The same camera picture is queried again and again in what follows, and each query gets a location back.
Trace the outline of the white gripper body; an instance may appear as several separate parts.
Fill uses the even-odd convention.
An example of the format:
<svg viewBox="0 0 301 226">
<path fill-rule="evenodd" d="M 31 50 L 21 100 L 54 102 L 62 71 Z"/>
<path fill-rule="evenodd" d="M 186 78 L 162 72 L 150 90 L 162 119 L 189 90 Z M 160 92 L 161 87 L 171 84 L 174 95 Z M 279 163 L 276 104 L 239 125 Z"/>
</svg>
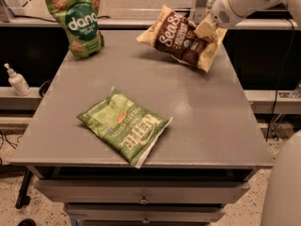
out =
<svg viewBox="0 0 301 226">
<path fill-rule="evenodd" d="M 216 0 L 210 15 L 216 27 L 230 28 L 263 8 L 267 0 Z"/>
</svg>

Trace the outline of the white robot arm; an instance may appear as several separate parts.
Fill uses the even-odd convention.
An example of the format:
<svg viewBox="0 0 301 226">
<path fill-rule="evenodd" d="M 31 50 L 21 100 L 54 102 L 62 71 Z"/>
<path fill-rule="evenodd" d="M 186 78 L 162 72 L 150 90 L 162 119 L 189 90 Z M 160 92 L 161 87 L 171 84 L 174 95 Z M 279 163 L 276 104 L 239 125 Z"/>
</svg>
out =
<svg viewBox="0 0 301 226">
<path fill-rule="evenodd" d="M 200 37 L 217 40 L 220 28 L 230 28 L 262 8 L 282 3 L 301 26 L 301 0 L 208 0 L 209 11 L 197 26 Z M 282 146 L 272 168 L 263 204 L 261 226 L 301 224 L 301 131 Z"/>
</svg>

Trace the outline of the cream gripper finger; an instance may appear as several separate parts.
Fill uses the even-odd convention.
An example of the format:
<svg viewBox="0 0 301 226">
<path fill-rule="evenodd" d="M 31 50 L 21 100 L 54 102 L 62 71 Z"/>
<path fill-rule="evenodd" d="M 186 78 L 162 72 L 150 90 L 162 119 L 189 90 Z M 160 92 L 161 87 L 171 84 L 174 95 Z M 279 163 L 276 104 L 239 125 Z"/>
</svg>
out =
<svg viewBox="0 0 301 226">
<path fill-rule="evenodd" d="M 202 39 L 217 41 L 215 22 L 207 15 L 195 29 L 195 34 Z"/>
</svg>

